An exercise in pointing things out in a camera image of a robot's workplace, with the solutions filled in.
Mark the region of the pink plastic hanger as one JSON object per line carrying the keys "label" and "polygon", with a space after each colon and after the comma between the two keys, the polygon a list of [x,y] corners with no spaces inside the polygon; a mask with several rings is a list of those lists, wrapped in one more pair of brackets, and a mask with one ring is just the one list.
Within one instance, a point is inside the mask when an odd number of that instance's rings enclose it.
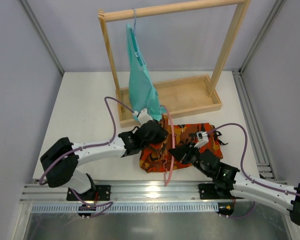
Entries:
{"label": "pink plastic hanger", "polygon": [[[171,143],[172,143],[172,146],[171,148],[175,148],[176,147],[176,140],[175,140],[175,137],[177,137],[178,135],[175,134],[174,132],[174,123],[173,123],[173,119],[171,117],[171,114],[170,112],[168,111],[168,109],[164,106],[164,105],[161,105],[161,107],[165,110],[167,116],[168,116],[168,120],[170,122],[170,128],[171,128]],[[167,163],[167,160],[163,163],[163,168],[164,168],[164,173],[163,173],[163,180],[164,180],[164,186],[167,187],[170,180],[171,180],[171,177],[172,177],[172,174],[173,174],[173,169],[174,169],[174,161],[175,161],[175,158],[172,156],[171,157],[171,162],[170,162],[170,168],[167,169],[166,168],[166,163]]]}

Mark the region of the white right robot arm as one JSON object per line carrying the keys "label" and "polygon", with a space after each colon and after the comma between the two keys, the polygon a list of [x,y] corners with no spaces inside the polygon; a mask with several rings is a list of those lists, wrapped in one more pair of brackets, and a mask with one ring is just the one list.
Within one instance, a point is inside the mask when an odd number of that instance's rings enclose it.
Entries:
{"label": "white right robot arm", "polygon": [[273,208],[300,226],[300,183],[290,186],[248,175],[237,167],[221,162],[210,150],[200,152],[192,144],[171,148],[168,152],[181,164],[192,164],[212,179],[222,198],[242,198]]}

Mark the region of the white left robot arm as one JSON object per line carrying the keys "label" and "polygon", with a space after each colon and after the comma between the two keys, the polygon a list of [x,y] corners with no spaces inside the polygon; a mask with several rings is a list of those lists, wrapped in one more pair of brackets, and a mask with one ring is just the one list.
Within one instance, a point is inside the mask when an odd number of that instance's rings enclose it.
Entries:
{"label": "white left robot arm", "polygon": [[78,167],[107,158],[123,158],[137,155],[150,144],[162,143],[168,136],[158,121],[149,120],[133,130],[121,132],[111,142],[73,143],[68,137],[60,138],[41,157],[44,173],[41,186],[67,187],[78,195],[95,191],[93,180]]}

